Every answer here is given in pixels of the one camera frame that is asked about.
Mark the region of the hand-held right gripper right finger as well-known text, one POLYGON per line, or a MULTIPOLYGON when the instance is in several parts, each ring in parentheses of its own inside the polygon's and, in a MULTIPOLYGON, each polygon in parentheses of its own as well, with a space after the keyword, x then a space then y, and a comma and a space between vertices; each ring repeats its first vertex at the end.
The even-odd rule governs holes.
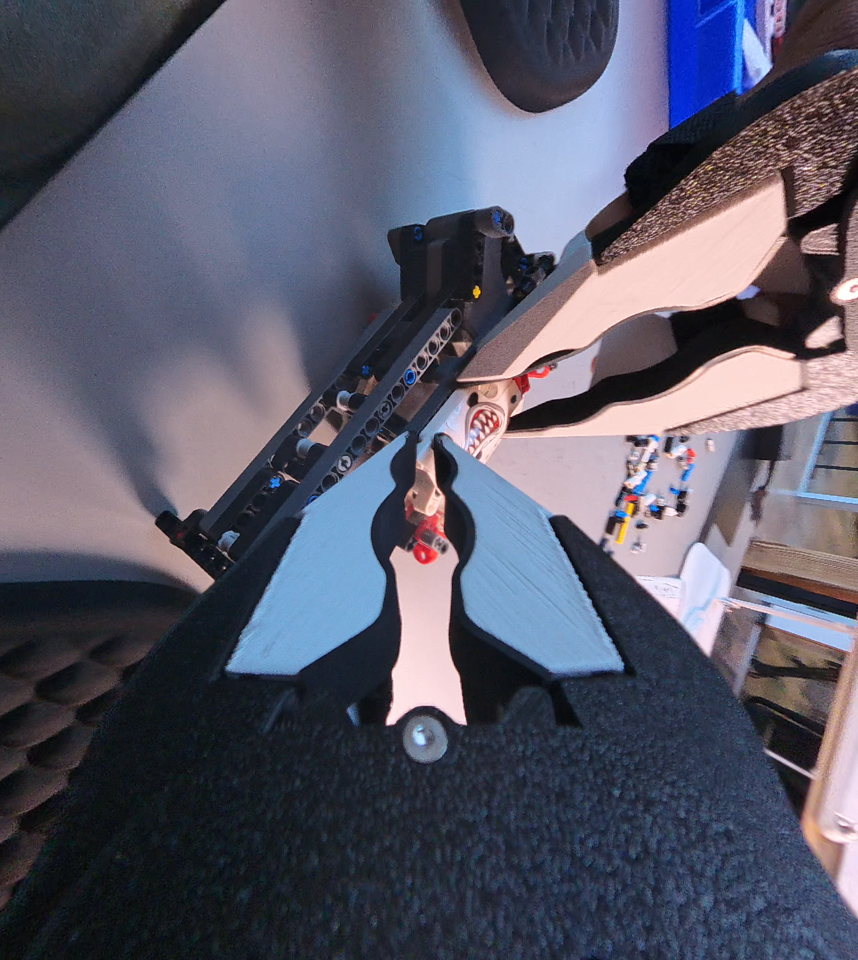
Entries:
POLYGON ((449 437, 433 448, 459 558, 449 637, 466 720, 502 720, 522 688, 622 674, 551 515, 449 437))

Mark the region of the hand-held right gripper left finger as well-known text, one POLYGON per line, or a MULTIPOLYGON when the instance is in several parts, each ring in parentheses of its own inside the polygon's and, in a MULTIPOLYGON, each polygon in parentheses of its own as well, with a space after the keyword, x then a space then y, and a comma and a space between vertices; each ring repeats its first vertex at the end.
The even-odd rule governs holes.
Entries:
POLYGON ((415 446, 398 437, 303 511, 227 674, 294 681, 344 706, 390 679, 401 621, 389 558, 407 528, 415 446))

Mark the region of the pile of small toy pieces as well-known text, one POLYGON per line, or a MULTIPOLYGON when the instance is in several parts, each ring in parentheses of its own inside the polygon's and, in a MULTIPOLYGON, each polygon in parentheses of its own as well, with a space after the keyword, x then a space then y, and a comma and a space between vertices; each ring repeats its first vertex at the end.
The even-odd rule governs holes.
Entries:
POLYGON ((632 554, 645 551, 645 532, 688 509, 697 452, 683 433, 628 435, 625 476, 605 523, 601 546, 609 555, 629 538, 632 554))

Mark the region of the person's left hand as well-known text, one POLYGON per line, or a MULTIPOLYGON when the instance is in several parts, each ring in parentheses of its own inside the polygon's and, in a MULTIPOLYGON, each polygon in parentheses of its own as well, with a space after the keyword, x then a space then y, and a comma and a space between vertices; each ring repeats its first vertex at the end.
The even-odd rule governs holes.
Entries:
POLYGON ((858 1, 806 2, 784 34, 771 77, 844 49, 858 49, 858 1))

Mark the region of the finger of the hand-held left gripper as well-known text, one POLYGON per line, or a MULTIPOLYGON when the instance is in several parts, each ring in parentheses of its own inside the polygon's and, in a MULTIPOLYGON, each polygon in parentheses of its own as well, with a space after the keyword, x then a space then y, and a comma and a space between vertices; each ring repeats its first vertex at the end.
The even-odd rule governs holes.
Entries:
POLYGON ((513 378, 548 356, 586 350, 628 318, 725 301, 754 281, 786 225, 774 174, 607 264, 583 246, 483 336, 459 381, 513 378))
POLYGON ((547 426, 527 425, 519 414, 509 422, 509 432, 544 437, 659 434, 798 392, 804 381, 804 364, 791 354, 747 346, 707 362, 651 397, 603 402, 599 412, 575 418, 549 412, 547 426))

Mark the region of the white black toy truck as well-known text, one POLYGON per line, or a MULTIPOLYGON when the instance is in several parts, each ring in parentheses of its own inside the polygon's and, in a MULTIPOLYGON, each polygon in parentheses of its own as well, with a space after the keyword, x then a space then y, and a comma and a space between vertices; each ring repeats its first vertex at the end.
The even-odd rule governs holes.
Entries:
POLYGON ((475 342, 555 269, 552 254, 525 253, 513 230, 511 215, 493 206, 390 231, 398 306, 374 319, 210 510, 158 515, 170 543, 217 580, 264 530, 424 427, 456 389, 475 342))

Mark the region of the printed sticker sheet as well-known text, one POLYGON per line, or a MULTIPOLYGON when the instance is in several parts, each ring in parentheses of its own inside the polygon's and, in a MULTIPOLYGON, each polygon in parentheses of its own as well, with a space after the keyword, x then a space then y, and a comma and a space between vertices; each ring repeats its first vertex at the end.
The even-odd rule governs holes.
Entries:
POLYGON ((678 622, 682 622, 685 609, 685 582, 679 577, 638 575, 639 585, 678 622))

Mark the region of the blue plastic bin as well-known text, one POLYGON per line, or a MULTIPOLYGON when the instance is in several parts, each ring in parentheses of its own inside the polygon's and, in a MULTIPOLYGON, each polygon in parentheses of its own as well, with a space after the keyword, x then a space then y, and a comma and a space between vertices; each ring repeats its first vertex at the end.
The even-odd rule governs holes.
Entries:
POLYGON ((670 126, 771 69, 785 30, 784 1, 669 1, 670 126))

